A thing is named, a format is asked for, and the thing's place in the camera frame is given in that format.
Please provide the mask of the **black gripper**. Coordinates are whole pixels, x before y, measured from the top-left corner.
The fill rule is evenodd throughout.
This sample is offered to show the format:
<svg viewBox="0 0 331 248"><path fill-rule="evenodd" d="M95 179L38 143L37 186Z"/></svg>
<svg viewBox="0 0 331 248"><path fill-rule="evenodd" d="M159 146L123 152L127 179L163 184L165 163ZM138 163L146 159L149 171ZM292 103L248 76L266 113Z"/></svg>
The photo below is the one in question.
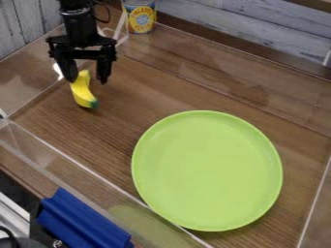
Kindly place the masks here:
<svg viewBox="0 0 331 248"><path fill-rule="evenodd" d="M93 9L62 9L62 17L66 33L47 38L50 56L58 60L62 74L70 82L75 82L79 75L75 59L97 60L98 80L106 84L117 59L117 41L99 34Z"/></svg>

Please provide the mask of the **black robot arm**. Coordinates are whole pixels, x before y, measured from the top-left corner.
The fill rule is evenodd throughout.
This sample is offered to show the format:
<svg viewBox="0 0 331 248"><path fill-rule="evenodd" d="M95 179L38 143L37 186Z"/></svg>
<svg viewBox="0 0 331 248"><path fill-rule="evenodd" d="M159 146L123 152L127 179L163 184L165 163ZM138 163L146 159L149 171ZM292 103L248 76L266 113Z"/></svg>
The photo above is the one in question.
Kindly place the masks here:
<svg viewBox="0 0 331 248"><path fill-rule="evenodd" d="M77 59L97 61L97 76L102 84L107 83L111 76L118 42L99 34L98 22L110 22L110 18L101 19L97 16L95 6L102 4L101 0L61 0L66 34L49 37L46 42L50 45L50 56L57 60L63 77L70 82L75 82L79 76Z"/></svg>

